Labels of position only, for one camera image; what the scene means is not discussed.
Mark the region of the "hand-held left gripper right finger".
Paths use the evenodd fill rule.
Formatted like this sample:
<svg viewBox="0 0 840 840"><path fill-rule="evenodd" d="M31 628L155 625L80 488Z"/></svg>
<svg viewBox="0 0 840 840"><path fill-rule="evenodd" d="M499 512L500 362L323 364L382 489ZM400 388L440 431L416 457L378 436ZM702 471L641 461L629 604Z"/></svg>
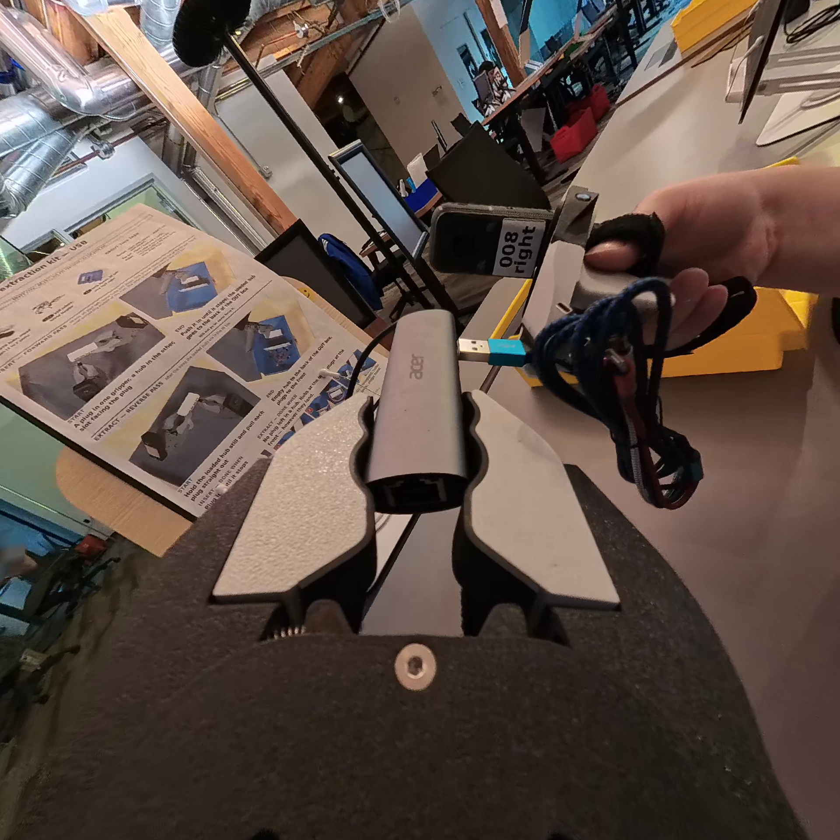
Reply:
<svg viewBox="0 0 840 840"><path fill-rule="evenodd" d="M560 641L555 608L616 613L621 601L561 458L529 425L464 394L469 482L452 546L463 634L516 606L531 637Z"/></svg>

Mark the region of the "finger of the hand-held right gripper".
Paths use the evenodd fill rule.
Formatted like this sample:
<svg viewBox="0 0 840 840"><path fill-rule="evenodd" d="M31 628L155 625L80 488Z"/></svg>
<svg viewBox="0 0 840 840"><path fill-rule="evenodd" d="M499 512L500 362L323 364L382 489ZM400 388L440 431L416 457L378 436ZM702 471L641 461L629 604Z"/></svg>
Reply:
<svg viewBox="0 0 840 840"><path fill-rule="evenodd" d="M534 371L540 333L573 311L571 300L581 278L584 255L584 245L553 241L533 280L528 298L528 353Z"/></svg>

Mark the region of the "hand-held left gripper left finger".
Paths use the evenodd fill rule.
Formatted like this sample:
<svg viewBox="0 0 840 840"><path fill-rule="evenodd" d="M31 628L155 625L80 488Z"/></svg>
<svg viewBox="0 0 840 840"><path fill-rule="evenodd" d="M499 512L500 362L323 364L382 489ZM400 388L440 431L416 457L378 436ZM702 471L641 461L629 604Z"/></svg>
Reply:
<svg viewBox="0 0 840 840"><path fill-rule="evenodd" d="M281 606L293 626L325 601L358 634L377 575L375 503L364 481L373 398L354 395L270 460L209 594L219 606Z"/></svg>

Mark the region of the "grey metal USB hub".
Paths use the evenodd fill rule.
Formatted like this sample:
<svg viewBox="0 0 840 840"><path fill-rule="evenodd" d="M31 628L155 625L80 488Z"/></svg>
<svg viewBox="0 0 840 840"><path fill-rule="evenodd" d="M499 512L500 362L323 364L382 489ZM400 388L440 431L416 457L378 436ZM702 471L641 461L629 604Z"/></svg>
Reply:
<svg viewBox="0 0 840 840"><path fill-rule="evenodd" d="M458 508L469 479L455 318L417 311L395 324L364 480L374 509Z"/></svg>

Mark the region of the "yellow plastic bin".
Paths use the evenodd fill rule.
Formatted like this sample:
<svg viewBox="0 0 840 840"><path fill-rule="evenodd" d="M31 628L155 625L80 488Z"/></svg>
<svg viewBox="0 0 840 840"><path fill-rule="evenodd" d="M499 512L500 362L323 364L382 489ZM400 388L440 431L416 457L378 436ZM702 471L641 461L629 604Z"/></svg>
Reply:
<svg viewBox="0 0 840 840"><path fill-rule="evenodd" d="M493 340L509 332L529 346L529 323L523 311L530 280L504 278L516 294L490 332ZM715 323L706 338L687 351L669 356L664 362L666 378L692 375L721 375L774 371L782 366L784 354L807 347L808 331L816 296L804 292L755 288L741 289L730 282L731 307L726 318Z"/></svg>
<svg viewBox="0 0 840 840"><path fill-rule="evenodd" d="M677 49L682 57L731 25L749 16L756 1L691 1L672 19Z"/></svg>

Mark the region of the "person's right forearm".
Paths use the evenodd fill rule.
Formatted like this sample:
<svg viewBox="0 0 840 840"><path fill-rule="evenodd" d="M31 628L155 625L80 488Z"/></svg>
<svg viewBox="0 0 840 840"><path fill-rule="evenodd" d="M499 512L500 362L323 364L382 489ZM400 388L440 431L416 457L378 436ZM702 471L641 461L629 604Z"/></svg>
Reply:
<svg viewBox="0 0 840 840"><path fill-rule="evenodd" d="M838 270L839 168L789 165L770 172L774 201L774 258L813 275Z"/></svg>

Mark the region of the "black office chair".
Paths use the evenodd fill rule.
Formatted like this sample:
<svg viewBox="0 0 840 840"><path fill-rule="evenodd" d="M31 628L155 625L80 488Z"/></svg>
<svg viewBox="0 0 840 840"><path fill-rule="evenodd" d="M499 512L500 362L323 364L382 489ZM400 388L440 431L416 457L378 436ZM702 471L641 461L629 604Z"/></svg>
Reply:
<svg viewBox="0 0 840 840"><path fill-rule="evenodd" d="M515 162L479 122L427 171L451 203L553 210L534 176Z"/></svg>

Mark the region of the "black framed display screen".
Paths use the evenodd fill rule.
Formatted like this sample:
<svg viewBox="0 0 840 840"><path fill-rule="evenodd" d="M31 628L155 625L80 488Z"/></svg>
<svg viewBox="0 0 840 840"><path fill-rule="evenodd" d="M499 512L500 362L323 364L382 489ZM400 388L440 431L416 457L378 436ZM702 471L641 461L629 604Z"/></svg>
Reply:
<svg viewBox="0 0 840 840"><path fill-rule="evenodd" d="M329 160L404 255L411 259L422 257L428 238L426 225L362 142L357 140L332 152Z"/></svg>

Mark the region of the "blue jacket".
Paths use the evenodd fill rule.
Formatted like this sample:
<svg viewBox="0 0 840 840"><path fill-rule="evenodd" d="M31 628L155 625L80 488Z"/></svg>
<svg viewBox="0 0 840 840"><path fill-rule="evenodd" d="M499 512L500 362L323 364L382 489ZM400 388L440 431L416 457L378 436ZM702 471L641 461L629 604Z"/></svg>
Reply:
<svg viewBox="0 0 840 840"><path fill-rule="evenodd" d="M382 294L367 265L351 247L332 234L318 237L325 254L340 268L343 276L374 312L383 309Z"/></svg>

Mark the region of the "black display panel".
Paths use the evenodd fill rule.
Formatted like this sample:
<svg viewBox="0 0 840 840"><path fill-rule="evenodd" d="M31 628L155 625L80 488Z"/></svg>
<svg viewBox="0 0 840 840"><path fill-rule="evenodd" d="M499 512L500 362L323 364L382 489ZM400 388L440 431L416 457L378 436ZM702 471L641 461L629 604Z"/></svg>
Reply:
<svg viewBox="0 0 840 840"><path fill-rule="evenodd" d="M263 248L255 260L280 277L299 281L360 329L376 320L374 310L301 219Z"/></svg>

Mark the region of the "black stand pole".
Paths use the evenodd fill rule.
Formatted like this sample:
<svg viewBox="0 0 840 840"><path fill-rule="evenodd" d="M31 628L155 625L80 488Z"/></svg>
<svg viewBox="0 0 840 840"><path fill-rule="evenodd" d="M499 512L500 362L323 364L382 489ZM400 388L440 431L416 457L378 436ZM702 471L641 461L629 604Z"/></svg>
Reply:
<svg viewBox="0 0 840 840"><path fill-rule="evenodd" d="M369 235L375 248L385 257L396 273L404 278L408 290L423 308L431 308L430 302L419 286L394 257L390 245L379 235L379 229L382 228L387 231L393 245L397 244L396 234L387 225L376 226L368 218L366 212L344 187L340 177L277 99L237 42L235 32L245 24L249 10L250 2L246 1L185 1L181 5L174 23L173 46L175 53L180 60L190 67L206 67L216 64L223 52L227 51L310 162L316 166L342 204L350 211L365 233Z"/></svg>

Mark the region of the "instruction poster board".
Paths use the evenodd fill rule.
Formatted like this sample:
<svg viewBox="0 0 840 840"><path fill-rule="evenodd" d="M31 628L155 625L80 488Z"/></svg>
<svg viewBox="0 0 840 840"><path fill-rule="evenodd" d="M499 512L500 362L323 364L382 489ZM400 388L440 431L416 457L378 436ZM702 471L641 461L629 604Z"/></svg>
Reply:
<svg viewBox="0 0 840 840"><path fill-rule="evenodd" d="M1 304L2 403L189 519L340 404L371 341L144 206L9 278Z"/></svg>

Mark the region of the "silver laptop stand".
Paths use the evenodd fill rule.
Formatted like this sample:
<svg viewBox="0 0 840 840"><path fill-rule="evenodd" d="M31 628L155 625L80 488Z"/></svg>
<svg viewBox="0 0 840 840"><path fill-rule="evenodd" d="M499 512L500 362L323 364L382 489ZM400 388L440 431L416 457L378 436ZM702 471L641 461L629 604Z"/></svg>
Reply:
<svg viewBox="0 0 840 840"><path fill-rule="evenodd" d="M773 48L763 68L757 97L777 97L756 146L763 148L834 123L839 117L838 37L827 45Z"/></svg>

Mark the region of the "silver ventilation duct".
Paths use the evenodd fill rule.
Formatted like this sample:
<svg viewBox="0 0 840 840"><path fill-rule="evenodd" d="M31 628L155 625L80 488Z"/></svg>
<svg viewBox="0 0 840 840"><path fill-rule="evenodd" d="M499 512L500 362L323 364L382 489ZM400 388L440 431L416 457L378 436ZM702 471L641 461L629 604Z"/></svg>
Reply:
<svg viewBox="0 0 840 840"><path fill-rule="evenodd" d="M28 209L77 142L148 101L65 2L2 2L2 74L12 81L15 66L28 86L2 97L2 220Z"/></svg>

